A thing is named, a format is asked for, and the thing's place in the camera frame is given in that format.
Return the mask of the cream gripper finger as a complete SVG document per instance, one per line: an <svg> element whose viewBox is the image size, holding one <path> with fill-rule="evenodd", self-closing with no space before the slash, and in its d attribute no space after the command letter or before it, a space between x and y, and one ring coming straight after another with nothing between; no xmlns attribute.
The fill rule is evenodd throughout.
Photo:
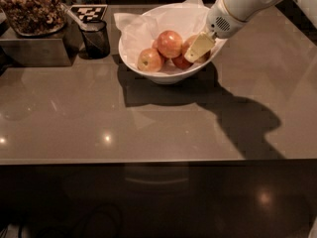
<svg viewBox="0 0 317 238"><path fill-rule="evenodd" d="M195 62L200 57L211 51L215 46L215 36L213 33L201 32L197 34L197 38L189 47L184 57L190 61Z"/></svg>

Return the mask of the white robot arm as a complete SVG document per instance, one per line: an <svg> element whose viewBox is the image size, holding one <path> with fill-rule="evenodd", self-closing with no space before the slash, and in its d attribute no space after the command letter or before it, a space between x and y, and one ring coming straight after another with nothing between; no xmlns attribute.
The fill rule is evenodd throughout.
<svg viewBox="0 0 317 238"><path fill-rule="evenodd" d="M210 51L216 39L237 34L261 10L283 0L216 0L206 16L204 29L198 34L184 57L195 62ZM317 28L317 0L292 0Z"/></svg>

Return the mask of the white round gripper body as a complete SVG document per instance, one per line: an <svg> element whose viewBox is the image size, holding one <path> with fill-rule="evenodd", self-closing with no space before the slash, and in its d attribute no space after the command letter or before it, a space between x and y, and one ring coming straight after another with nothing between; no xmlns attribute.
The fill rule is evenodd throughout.
<svg viewBox="0 0 317 238"><path fill-rule="evenodd" d="M206 26L219 39L229 39L248 23L242 0L216 0L207 13Z"/></svg>

